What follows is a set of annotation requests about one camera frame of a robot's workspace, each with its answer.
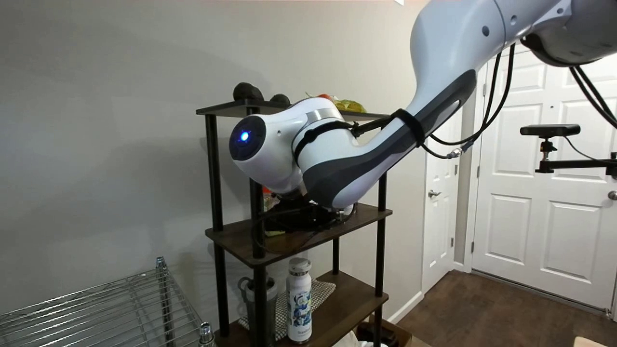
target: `shelving unit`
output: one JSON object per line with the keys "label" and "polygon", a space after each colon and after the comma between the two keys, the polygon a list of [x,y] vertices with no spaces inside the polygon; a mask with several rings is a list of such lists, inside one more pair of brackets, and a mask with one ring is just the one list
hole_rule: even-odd
{"label": "shelving unit", "polygon": [[[215,262],[215,289],[217,289],[217,316],[219,316],[219,345],[265,345],[265,319],[256,319],[256,329],[250,333],[238,321],[229,323],[227,312],[227,275],[225,275],[225,252],[252,267],[254,281],[254,310],[258,316],[265,312],[265,266],[277,260],[289,258],[306,248],[331,240],[331,271],[319,275],[321,281],[335,283],[335,291],[312,312],[312,337],[308,345],[333,345],[345,333],[348,333],[366,316],[373,314],[373,337],[379,341],[381,304],[387,300],[383,293],[383,248],[385,248],[385,217],[391,210],[385,208],[385,185],[383,175],[377,185],[377,206],[356,204],[354,212],[329,227],[319,227],[314,233],[287,229],[285,235],[265,239],[262,233],[262,186],[254,181],[250,186],[250,219],[223,225],[221,217],[221,190],[219,190],[219,159],[217,159],[217,129],[215,119],[221,117],[244,117],[248,113],[273,113],[279,107],[269,104],[227,102],[210,107],[196,109],[204,115],[206,142],[208,142],[208,173],[210,173],[210,200],[212,200],[212,227],[206,235],[213,240]],[[381,113],[343,113],[346,119],[373,119]],[[354,279],[339,269],[339,237],[375,221],[375,283],[373,287]],[[281,339],[275,345],[292,345],[289,339]]]}
{"label": "shelving unit", "polygon": [[198,347],[198,325],[158,258],[156,269],[0,314],[0,345]]}

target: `white baseboard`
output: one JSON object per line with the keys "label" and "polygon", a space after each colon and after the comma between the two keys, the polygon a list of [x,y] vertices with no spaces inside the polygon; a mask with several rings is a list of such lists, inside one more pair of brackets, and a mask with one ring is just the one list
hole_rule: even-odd
{"label": "white baseboard", "polygon": [[451,262],[451,264],[447,266],[447,269],[470,273],[470,267],[468,267],[466,264],[462,264],[462,262]]}
{"label": "white baseboard", "polygon": [[402,316],[406,316],[420,300],[424,298],[424,291],[418,291],[416,294],[412,294],[410,300],[406,300],[397,312],[393,312],[387,321],[397,323],[399,319],[402,319]]}

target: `shelf post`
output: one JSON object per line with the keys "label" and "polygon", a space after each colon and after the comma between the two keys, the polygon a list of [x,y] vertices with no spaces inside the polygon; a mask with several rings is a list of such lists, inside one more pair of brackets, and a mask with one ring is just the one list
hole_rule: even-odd
{"label": "shelf post", "polygon": [[[246,115],[258,113],[260,107],[246,107]],[[260,219],[264,212],[264,192],[262,185],[250,179],[250,219]],[[252,223],[252,256],[262,258],[264,250],[264,229],[262,223]],[[254,331],[250,331],[250,345],[252,347],[265,347],[265,285],[267,273],[265,266],[256,266],[252,269],[252,285],[254,285]]]}
{"label": "shelf post", "polygon": [[331,239],[331,273],[339,273],[341,271],[341,267],[339,267],[339,262],[341,262],[341,239],[339,237],[335,237],[335,239]]}
{"label": "shelf post", "polygon": [[169,300],[169,285],[167,285],[167,264],[161,256],[156,256],[156,277],[158,277],[165,347],[173,347],[175,343],[173,343],[173,316],[171,316],[171,300]]}
{"label": "shelf post", "polygon": [[[379,177],[377,210],[385,210],[387,173]],[[377,219],[377,256],[375,256],[375,283],[373,294],[383,294],[383,258],[385,258],[385,217]],[[373,312],[373,345],[381,343],[381,306]]]}
{"label": "shelf post", "polygon": [[[212,210],[212,231],[223,229],[221,192],[219,192],[219,163],[217,163],[217,133],[215,115],[206,113],[206,142],[208,142],[208,175],[210,175],[210,210]],[[215,296],[217,296],[217,321],[219,335],[229,335],[229,310],[227,310],[227,273],[225,273],[225,252],[213,244],[213,266],[215,266]]]}

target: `dark wood floor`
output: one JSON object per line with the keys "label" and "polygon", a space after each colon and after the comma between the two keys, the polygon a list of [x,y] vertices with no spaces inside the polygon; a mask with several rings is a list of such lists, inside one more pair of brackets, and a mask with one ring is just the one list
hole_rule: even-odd
{"label": "dark wood floor", "polygon": [[431,287],[399,327],[433,347],[570,347],[576,335],[617,347],[617,323],[597,312],[460,271]]}

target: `green object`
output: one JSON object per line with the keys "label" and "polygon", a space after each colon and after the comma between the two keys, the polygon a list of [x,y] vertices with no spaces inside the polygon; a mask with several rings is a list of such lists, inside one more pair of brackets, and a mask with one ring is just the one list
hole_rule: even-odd
{"label": "green object", "polygon": [[346,98],[343,98],[343,100],[337,100],[337,102],[333,102],[333,104],[335,104],[335,107],[337,107],[339,111],[366,113],[364,106],[362,106],[360,102],[356,102],[356,100],[346,100]]}

